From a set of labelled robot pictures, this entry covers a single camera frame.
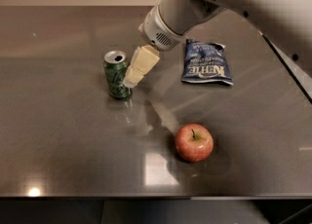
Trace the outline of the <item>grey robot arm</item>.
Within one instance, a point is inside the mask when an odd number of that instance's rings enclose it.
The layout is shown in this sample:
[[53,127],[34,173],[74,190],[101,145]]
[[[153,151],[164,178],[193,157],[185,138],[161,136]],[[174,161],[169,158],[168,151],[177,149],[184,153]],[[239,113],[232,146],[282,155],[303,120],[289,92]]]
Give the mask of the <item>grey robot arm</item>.
[[312,0],[161,0],[139,31],[153,50],[168,51],[224,9],[244,17],[312,76]]

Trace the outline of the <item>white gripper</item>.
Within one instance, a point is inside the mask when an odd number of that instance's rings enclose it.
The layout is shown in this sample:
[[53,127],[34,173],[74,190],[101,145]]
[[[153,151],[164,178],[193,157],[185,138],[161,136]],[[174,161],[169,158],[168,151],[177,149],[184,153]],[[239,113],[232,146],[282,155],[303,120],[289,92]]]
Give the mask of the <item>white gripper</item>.
[[131,89],[134,88],[160,60],[157,50],[169,51],[183,39],[181,35],[175,34],[166,26],[157,6],[153,7],[146,15],[138,30],[142,38],[149,45],[136,48],[131,63],[127,68],[123,84]]

